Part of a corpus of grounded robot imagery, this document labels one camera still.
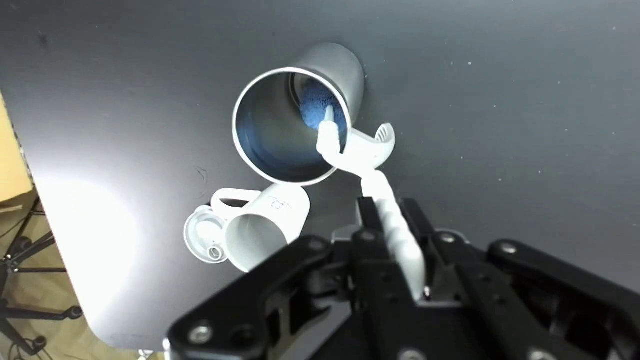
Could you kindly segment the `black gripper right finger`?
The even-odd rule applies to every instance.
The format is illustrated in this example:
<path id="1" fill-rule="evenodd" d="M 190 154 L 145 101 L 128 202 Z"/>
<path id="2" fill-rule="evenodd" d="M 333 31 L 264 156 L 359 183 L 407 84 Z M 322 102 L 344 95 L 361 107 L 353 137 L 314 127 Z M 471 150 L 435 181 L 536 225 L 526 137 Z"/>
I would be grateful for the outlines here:
<path id="1" fill-rule="evenodd" d="M 535 318 L 499 271 L 459 233 L 437 231 L 415 200 L 402 202 L 402 214 L 427 257 L 430 301 L 469 315 L 465 333 L 492 360 L 528 360 Z"/>

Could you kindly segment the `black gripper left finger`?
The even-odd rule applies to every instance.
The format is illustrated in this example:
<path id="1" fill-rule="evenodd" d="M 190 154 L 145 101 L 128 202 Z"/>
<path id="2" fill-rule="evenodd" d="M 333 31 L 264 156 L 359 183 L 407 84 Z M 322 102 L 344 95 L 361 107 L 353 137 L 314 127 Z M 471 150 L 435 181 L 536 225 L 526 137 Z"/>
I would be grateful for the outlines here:
<path id="1" fill-rule="evenodd" d="M 371 198 L 361 198 L 354 235 L 354 287 L 365 317 L 366 344 L 376 360 L 428 360 L 412 331 L 416 305 L 396 263 L 391 260 L 382 221 Z"/>

